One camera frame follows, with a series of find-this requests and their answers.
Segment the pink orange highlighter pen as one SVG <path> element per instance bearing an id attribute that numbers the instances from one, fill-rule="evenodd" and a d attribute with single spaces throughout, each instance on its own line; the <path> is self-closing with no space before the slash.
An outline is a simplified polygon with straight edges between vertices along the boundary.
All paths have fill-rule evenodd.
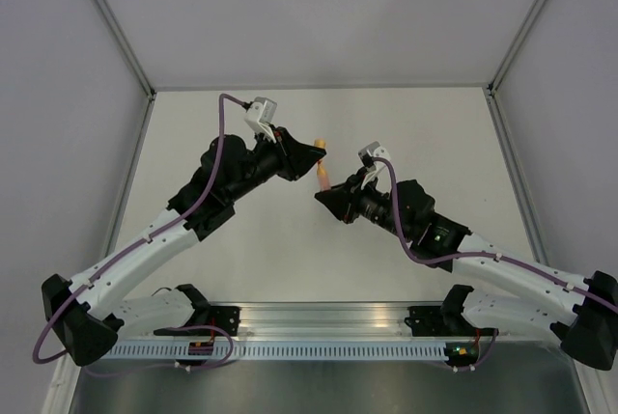
<path id="1" fill-rule="evenodd" d="M 317 163 L 317 179 L 321 191 L 327 191 L 331 189 L 330 178 L 328 172 L 325 169 L 322 159 L 319 160 Z"/>

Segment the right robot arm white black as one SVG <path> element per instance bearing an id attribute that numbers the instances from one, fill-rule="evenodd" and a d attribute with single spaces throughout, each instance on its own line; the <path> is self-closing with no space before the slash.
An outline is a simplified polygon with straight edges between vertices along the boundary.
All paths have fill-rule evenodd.
<path id="1" fill-rule="evenodd" d="M 435 212 L 435 200 L 414 179 L 384 193 L 358 172 L 315 194 L 339 221 L 363 217 L 397 236 L 419 264 L 479 279 L 504 295 L 456 285 L 439 311 L 453 334 L 496 329 L 558 345 L 579 363 L 610 370 L 617 355 L 617 281 L 585 277 L 516 259 L 468 227 Z"/>

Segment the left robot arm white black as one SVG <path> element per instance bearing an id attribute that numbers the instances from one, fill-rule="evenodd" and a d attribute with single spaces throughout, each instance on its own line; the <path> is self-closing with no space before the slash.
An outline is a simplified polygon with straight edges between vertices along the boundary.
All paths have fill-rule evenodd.
<path id="1" fill-rule="evenodd" d="M 190 182 L 131 244 L 70 279 L 54 274 L 43 282 L 45 318 L 77 366 L 139 334 L 198 335 L 208 328 L 211 305 L 189 284 L 138 299 L 127 295 L 231 219 L 237 200 L 273 177 L 302 178 L 326 154 L 284 127 L 272 132 L 272 140 L 259 136 L 253 148 L 237 135 L 215 138 Z"/>

